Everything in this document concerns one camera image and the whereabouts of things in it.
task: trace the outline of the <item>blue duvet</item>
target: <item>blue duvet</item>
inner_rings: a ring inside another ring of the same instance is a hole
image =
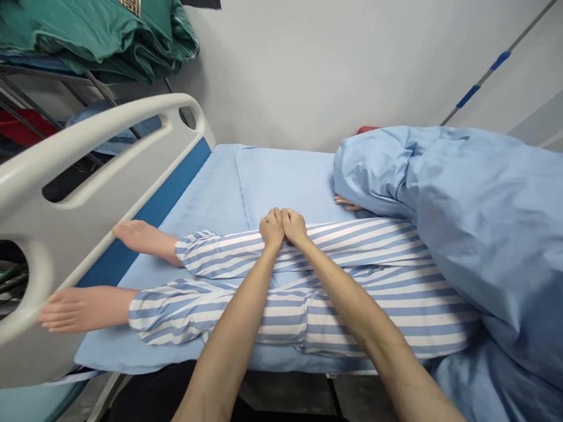
[[[346,139],[337,194],[418,227],[483,313],[433,374],[472,421],[563,420],[563,154],[476,129],[393,127]]]

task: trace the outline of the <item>clasped hands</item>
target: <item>clasped hands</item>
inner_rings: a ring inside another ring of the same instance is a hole
[[[289,208],[272,208],[266,217],[260,220],[260,234],[264,239],[264,248],[276,251],[282,247],[285,238],[297,247],[309,241],[305,219],[300,213]]]

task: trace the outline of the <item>red object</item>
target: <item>red object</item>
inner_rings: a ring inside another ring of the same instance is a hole
[[[360,133],[366,133],[366,132],[369,132],[371,130],[376,130],[376,129],[379,129],[379,128],[376,127],[376,126],[362,126],[359,129],[359,131],[356,133],[356,135],[360,135]]]
[[[16,113],[30,122],[36,130],[45,135],[45,138],[59,131],[35,110],[23,109],[17,110]],[[7,111],[0,111],[0,133],[24,147],[31,147],[42,140],[37,133],[33,132]]]

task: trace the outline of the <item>striped pajama pants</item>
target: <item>striped pajama pants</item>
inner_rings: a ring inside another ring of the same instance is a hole
[[[449,286],[412,224],[377,217],[311,224],[307,234],[385,310],[417,357],[467,347],[479,313]],[[257,230],[227,236],[202,231],[180,239],[176,254],[192,278],[139,292],[130,305],[130,326],[149,345],[206,340],[263,248]],[[288,271],[300,277],[269,290],[256,341],[365,357],[307,260],[285,243],[274,272]]]

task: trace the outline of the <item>hand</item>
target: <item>hand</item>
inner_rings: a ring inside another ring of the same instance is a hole
[[[350,202],[348,199],[346,199],[346,198],[344,198],[340,195],[335,196],[334,199],[338,203],[347,203],[347,204],[351,205],[349,207],[346,207],[346,211],[363,211],[364,210],[364,208],[360,207],[359,205],[356,205],[355,203]]]
[[[282,212],[279,208],[272,208],[260,220],[260,234],[264,239],[265,248],[272,247],[279,250],[282,247],[284,233],[282,225]]]
[[[295,246],[299,246],[299,244],[304,241],[309,241],[305,227],[305,219],[300,213],[289,208],[284,208],[281,210],[281,220],[286,237]]]

